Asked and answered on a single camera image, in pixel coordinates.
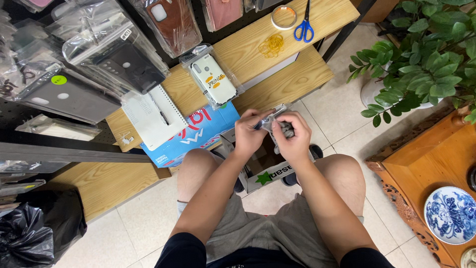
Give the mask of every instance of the white phone case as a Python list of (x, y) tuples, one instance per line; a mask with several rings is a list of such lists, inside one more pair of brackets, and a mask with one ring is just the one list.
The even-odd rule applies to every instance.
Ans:
[(217, 106), (225, 104), (237, 95), (237, 89), (210, 54), (205, 54), (190, 67), (206, 89), (203, 93), (208, 94)]

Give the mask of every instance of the blue and white plate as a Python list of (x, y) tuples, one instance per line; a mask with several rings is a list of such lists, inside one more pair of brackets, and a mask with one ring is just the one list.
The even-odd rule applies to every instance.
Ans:
[(456, 187), (441, 187), (426, 200), (426, 225), (441, 241), (459, 245), (476, 234), (476, 202)]

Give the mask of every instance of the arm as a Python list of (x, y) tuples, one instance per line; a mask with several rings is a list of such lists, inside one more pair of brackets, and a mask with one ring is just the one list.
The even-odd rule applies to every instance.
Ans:
[(272, 112), (273, 110), (260, 113), (250, 109), (235, 122), (235, 150), (198, 189), (169, 238), (174, 234), (186, 232), (206, 244), (223, 216), (239, 172), (261, 146), (267, 134), (266, 130), (254, 130), (253, 127)]
[(281, 154), (295, 169), (317, 229), (338, 263), (353, 249), (377, 249), (359, 219), (309, 160), (311, 129), (306, 121), (298, 112), (285, 113), (277, 120), (291, 122), (294, 127), (295, 136), (286, 139), (273, 122), (273, 135)]

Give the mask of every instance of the pink phone case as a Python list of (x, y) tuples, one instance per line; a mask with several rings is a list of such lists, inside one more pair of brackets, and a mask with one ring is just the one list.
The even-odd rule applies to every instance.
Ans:
[(211, 24), (219, 30), (243, 16), (242, 0), (206, 0)]
[(48, 6), (53, 0), (28, 0), (36, 6), (39, 7), (46, 7)]

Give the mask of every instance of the tape roll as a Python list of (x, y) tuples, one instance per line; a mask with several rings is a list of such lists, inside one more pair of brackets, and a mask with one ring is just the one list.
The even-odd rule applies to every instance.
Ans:
[[(278, 10), (289, 10), (293, 16), (294, 16), (294, 21), (292, 24), (290, 25), (280, 25), (278, 24), (275, 20), (274, 20), (274, 14), (276, 14), (276, 12)], [(271, 13), (271, 23), (273, 24), (274, 27), (276, 27), (276, 29), (278, 30), (282, 30), (282, 31), (285, 31), (285, 30), (290, 30), (293, 28), (294, 24), (296, 24), (296, 21), (298, 20), (298, 16), (296, 15), (296, 12), (294, 11), (294, 9), (292, 9), (291, 7), (289, 6), (286, 6), (286, 5), (281, 5), (281, 6), (278, 6), (276, 7), (273, 12)]]

